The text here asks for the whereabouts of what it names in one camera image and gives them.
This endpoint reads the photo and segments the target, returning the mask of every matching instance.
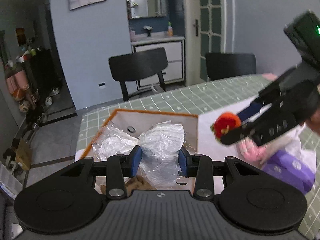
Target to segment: electrical outlet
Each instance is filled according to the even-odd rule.
[[[100,83],[99,84],[99,88],[100,89],[105,89],[106,88],[106,84],[105,83]]]

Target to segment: chair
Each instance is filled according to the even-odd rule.
[[[162,70],[168,66],[168,60],[164,48],[111,57],[109,65],[113,79],[120,82],[123,101],[129,101],[130,97],[151,90],[146,88],[129,95],[125,82],[137,81],[155,74],[159,77],[160,87],[165,91]]]
[[[205,58],[211,80],[257,73],[254,54],[212,52],[207,53]]]

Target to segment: purple package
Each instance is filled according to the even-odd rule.
[[[262,170],[294,186],[304,195],[311,190],[315,182],[315,174],[308,166],[284,150],[277,151],[266,162]]]

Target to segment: green checkered tablecloth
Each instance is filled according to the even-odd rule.
[[[90,143],[99,127],[114,109],[127,108],[202,114],[255,96],[259,90],[269,83],[270,81],[262,75],[234,77],[94,109],[82,117],[77,150],[84,149]],[[320,229],[320,170],[318,170],[320,164],[320,138],[309,128],[306,128],[301,133],[300,139],[305,149],[315,150],[317,155],[316,182],[313,189],[306,195],[308,210],[299,228],[302,234],[309,239],[313,239]]]

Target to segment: white cabinet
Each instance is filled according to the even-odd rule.
[[[163,47],[167,54],[168,66],[162,71],[165,83],[180,82],[184,80],[184,44],[183,41],[162,42],[156,44],[134,46],[134,50],[144,51]],[[158,75],[140,80],[138,89],[159,83]]]

